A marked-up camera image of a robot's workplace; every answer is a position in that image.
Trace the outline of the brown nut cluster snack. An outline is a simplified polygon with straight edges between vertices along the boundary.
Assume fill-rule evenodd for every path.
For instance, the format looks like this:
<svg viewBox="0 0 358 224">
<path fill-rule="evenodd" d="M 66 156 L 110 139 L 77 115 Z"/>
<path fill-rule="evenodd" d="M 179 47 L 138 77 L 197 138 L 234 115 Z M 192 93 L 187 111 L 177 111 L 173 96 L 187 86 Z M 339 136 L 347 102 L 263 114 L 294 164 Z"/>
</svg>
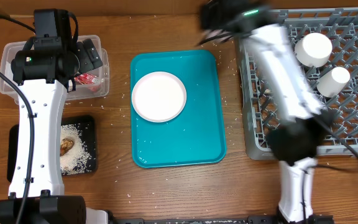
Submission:
<svg viewBox="0 0 358 224">
<path fill-rule="evenodd" d="M 63 139 L 60 144 L 60 156 L 65 155 L 74 146 L 74 144 L 74 141 L 71 139 Z"/>
</svg>

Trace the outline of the pink white bowl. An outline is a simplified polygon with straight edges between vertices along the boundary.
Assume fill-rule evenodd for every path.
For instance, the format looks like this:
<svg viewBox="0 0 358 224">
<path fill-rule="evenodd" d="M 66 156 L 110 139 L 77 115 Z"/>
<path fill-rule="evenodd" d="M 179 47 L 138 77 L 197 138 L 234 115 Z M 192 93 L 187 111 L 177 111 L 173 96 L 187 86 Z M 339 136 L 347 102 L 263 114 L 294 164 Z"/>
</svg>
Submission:
<svg viewBox="0 0 358 224">
<path fill-rule="evenodd" d="M 325 65 L 332 50 L 331 40 L 317 32 L 304 36 L 295 45 L 296 58 L 307 67 L 319 68 Z"/>
</svg>

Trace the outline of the large white plate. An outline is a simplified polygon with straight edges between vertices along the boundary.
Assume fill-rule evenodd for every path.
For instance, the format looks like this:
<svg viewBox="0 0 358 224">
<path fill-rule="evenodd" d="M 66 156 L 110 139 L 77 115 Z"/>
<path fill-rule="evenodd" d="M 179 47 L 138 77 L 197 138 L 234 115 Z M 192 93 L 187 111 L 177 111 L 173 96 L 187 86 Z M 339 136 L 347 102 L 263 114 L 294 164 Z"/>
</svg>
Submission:
<svg viewBox="0 0 358 224">
<path fill-rule="evenodd" d="M 143 119 L 162 123 L 176 118 L 186 105 L 186 88 L 182 81 L 168 72 L 152 72 L 133 87 L 131 101 Z"/>
</svg>

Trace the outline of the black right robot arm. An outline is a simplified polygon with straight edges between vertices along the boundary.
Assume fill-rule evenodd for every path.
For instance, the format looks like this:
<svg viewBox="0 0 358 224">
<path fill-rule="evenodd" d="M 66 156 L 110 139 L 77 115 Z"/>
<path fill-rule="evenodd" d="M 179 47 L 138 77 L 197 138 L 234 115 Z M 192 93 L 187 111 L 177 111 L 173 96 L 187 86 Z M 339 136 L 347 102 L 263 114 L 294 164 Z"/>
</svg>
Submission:
<svg viewBox="0 0 358 224">
<path fill-rule="evenodd" d="M 313 94 L 288 38 L 288 31 L 262 1 L 208 1 L 200 7 L 205 42 L 235 37 L 256 62 L 278 109 L 280 125 L 266 136 L 278 159 L 281 223 L 308 223 L 313 216 L 311 188 L 317 148 L 333 116 Z"/>
</svg>

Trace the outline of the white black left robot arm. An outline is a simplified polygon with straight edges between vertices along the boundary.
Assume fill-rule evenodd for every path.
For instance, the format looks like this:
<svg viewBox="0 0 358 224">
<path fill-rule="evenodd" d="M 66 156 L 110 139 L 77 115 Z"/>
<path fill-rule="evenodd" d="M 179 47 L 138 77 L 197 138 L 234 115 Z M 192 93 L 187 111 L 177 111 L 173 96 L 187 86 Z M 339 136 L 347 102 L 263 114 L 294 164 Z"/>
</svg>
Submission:
<svg viewBox="0 0 358 224">
<path fill-rule="evenodd" d="M 66 196 L 60 169 L 60 130 L 71 78 L 80 61 L 76 44 L 35 37 L 16 53 L 13 79 L 20 100 L 16 168 L 8 198 L 0 200 L 0 223 L 112 223 L 111 214 Z"/>
</svg>

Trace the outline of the red snack wrapper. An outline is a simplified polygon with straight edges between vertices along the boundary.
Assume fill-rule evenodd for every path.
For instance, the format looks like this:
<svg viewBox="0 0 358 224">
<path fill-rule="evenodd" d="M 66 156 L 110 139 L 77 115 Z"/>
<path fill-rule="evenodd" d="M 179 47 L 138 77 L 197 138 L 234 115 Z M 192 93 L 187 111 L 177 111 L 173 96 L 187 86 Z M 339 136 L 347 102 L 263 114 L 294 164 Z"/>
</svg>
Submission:
<svg viewBox="0 0 358 224">
<path fill-rule="evenodd" d="M 81 75 L 76 76 L 74 79 L 80 85 L 90 85 L 98 82 L 97 76 L 89 73 L 83 73 Z"/>
</svg>

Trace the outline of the white cup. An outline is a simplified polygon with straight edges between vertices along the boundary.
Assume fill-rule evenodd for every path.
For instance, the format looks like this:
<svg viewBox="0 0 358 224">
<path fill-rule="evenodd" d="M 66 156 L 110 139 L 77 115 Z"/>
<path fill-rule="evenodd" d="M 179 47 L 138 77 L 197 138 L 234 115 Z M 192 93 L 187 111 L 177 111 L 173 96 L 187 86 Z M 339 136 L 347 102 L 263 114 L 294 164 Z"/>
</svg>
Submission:
<svg viewBox="0 0 358 224">
<path fill-rule="evenodd" d="M 342 91 L 350 79 L 350 73 L 346 68 L 335 67 L 318 80 L 317 90 L 321 95 L 332 98 Z"/>
</svg>

